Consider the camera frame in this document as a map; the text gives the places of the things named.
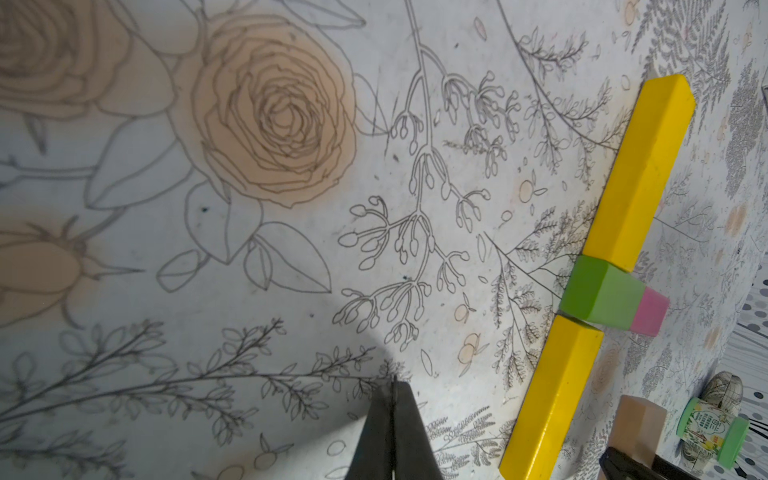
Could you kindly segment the natural wood building block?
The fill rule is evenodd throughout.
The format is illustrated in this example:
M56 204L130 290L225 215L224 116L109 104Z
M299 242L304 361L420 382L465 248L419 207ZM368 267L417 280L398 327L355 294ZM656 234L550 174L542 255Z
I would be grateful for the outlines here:
M667 419L667 410L645 398L622 395L607 446L651 467Z

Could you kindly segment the magenta building block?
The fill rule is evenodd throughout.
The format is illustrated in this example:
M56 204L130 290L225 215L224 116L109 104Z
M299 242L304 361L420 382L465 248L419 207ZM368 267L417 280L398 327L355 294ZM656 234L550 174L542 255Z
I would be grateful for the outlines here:
M630 331L644 336L656 337L663 324L669 304L670 300L666 296L650 287L645 287Z

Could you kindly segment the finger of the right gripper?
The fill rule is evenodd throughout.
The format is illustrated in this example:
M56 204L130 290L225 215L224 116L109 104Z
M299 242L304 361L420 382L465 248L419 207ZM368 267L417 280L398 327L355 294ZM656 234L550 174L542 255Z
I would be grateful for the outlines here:
M666 480L699 480L698 477L670 463L659 455L654 457L651 469Z
M614 447L608 447L599 459L607 480L653 480L654 472Z

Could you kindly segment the yellow building block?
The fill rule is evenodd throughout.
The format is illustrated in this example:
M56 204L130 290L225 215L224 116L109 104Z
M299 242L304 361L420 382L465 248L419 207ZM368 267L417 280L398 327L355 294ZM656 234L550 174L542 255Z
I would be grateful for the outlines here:
M504 479L548 479L560 455L604 333L554 318L499 466Z
M696 100L685 76L644 82L583 253L631 272L689 128Z

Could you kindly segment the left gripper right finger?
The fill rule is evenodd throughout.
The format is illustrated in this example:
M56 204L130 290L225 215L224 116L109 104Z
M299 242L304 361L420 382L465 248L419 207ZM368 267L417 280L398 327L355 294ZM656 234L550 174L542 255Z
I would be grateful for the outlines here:
M429 436L407 382L393 383L394 478L442 480Z

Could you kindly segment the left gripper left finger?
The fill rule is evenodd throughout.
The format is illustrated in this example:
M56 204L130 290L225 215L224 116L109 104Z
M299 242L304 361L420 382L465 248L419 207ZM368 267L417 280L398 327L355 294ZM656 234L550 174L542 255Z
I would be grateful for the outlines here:
M372 396L346 480L390 480L394 470L393 384Z

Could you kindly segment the green building block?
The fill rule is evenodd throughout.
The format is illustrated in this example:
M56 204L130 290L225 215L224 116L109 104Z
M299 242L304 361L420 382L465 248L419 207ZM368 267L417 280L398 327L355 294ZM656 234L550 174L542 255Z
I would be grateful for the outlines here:
M629 330L645 285L611 263L580 255L559 309L581 321Z

